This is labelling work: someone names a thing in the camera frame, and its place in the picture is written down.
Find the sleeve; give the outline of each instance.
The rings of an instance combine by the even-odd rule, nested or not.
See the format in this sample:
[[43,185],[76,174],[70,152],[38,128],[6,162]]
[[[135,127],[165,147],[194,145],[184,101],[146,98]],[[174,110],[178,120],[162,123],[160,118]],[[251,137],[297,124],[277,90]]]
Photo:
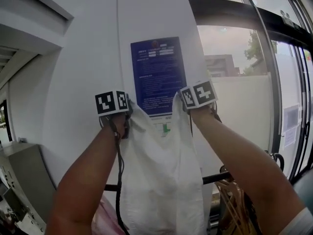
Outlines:
[[303,209],[279,235],[313,234],[313,216],[308,208]]

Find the black cord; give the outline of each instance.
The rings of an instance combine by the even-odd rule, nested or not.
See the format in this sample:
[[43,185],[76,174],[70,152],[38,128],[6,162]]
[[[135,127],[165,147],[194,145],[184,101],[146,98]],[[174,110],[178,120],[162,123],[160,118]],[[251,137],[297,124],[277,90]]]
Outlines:
[[214,118],[216,120],[218,120],[219,122],[222,122],[220,116],[217,114],[217,104],[216,104],[216,102],[215,102],[215,107],[216,107],[215,109],[211,108],[212,114],[213,114],[213,116],[214,116]]
[[[117,159],[118,159],[118,180],[117,180],[117,191],[116,191],[116,199],[115,199],[115,209],[116,209],[117,222],[118,222],[118,225],[123,230],[123,232],[126,235],[129,235],[126,227],[124,226],[123,220],[121,218],[120,206],[119,206],[120,205],[120,198],[121,198],[121,190],[122,190],[122,175],[123,175],[124,168],[125,168],[124,160],[123,160],[123,157],[121,155],[121,150],[119,147],[119,141],[120,141],[121,135],[117,131],[117,127],[113,123],[112,118],[110,118],[110,117],[105,117],[105,118],[107,119],[110,128],[114,132],[114,142],[115,142],[115,148],[117,151]],[[99,117],[99,122],[100,122],[101,128],[103,128],[103,123],[102,123],[100,117]]]

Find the glass door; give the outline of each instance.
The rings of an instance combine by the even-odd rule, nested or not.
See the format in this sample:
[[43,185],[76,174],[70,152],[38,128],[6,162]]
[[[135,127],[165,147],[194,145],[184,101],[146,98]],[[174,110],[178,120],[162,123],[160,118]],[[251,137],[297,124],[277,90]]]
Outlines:
[[308,50],[299,48],[302,65],[304,68],[304,75],[307,87],[307,114],[306,114],[306,130],[305,130],[305,140],[302,148],[300,161],[298,164],[296,175],[299,174],[309,162],[309,157],[311,154],[312,144],[313,144],[313,130],[311,130],[311,121],[313,121],[313,107],[312,107],[312,95],[311,95],[311,82],[313,81],[313,63],[312,57]]
[[282,95],[282,127],[279,153],[285,159],[284,174],[289,176],[300,140],[302,92],[297,59],[293,46],[272,41],[279,69]]

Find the sticker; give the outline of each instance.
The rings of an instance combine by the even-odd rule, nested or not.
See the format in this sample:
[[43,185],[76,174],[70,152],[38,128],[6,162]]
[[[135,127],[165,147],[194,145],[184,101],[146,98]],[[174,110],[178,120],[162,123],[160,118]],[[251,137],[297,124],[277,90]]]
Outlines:
[[285,144],[284,147],[287,147],[293,143],[295,143],[295,137],[296,137],[296,130],[297,127],[290,129],[285,132]]
[[194,91],[199,105],[203,105],[215,99],[210,81],[195,85]]
[[299,124],[299,105],[294,105],[284,109],[284,128],[286,132]]
[[113,112],[116,110],[113,92],[107,92],[96,96],[98,114]]
[[149,116],[172,113],[175,93],[186,87],[179,37],[131,44],[136,99]]
[[164,138],[171,131],[171,122],[172,116],[160,116],[160,117],[152,117],[152,123],[156,130],[159,132],[160,137]]
[[196,106],[194,99],[192,98],[191,90],[190,88],[187,88],[186,90],[181,90],[181,93],[183,95],[183,99],[185,101],[185,104],[187,107],[194,107]]

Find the black handrail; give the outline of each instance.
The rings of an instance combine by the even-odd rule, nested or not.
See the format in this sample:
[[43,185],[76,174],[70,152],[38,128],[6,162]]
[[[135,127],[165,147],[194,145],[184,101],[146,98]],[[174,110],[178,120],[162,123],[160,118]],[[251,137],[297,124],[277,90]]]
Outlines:
[[[283,171],[284,167],[285,167],[285,161],[284,161],[283,156],[280,155],[279,153],[275,153],[275,154],[271,154],[271,157],[275,161],[277,161],[277,159],[279,160],[280,168]],[[208,185],[208,184],[215,183],[215,182],[218,182],[220,180],[224,180],[224,179],[227,179],[230,177],[231,177],[231,174],[228,171],[226,171],[226,172],[222,172],[219,174],[204,177],[204,178],[202,178],[202,180],[203,180],[203,185]],[[117,191],[117,185],[106,185],[104,190],[106,190],[106,191]]]

